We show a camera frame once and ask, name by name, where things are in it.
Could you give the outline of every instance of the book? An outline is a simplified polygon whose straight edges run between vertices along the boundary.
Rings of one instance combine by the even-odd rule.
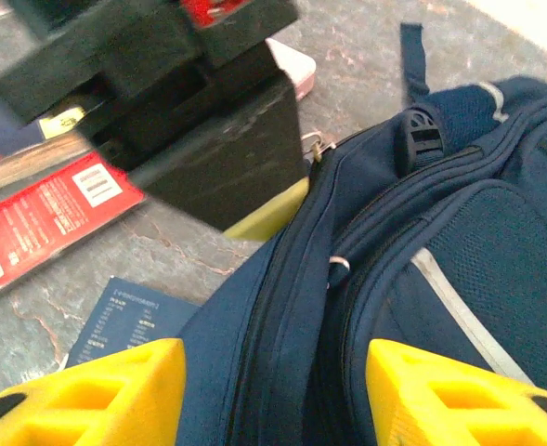
[[[143,197],[92,152],[0,202],[0,290]]]
[[[64,361],[65,367],[178,337],[198,308],[177,297],[112,277]]]

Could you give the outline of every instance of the mesh pocket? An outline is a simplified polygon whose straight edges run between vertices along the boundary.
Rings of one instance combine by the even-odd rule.
[[[485,189],[428,248],[477,318],[547,388],[547,223],[514,191]]]

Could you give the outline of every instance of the gray marble surface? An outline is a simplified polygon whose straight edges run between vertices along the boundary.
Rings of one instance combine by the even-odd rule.
[[[424,24],[428,84],[442,89],[514,74],[547,79],[547,53],[463,0],[297,0],[283,43],[318,63],[300,105],[303,132],[338,139],[401,109],[398,25]],[[0,71],[35,47],[0,19]],[[15,188],[0,190],[0,200]],[[0,294],[0,390],[55,371],[111,275],[202,303],[257,247],[149,201]]]

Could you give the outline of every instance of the red packaging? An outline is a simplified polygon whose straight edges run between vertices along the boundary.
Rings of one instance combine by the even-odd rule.
[[[142,200],[90,153],[0,202],[0,290]]]

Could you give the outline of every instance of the barcode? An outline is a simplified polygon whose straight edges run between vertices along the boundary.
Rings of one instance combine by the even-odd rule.
[[[123,193],[121,187],[102,164],[92,165],[73,176],[72,180],[91,207],[100,206],[116,195]]]

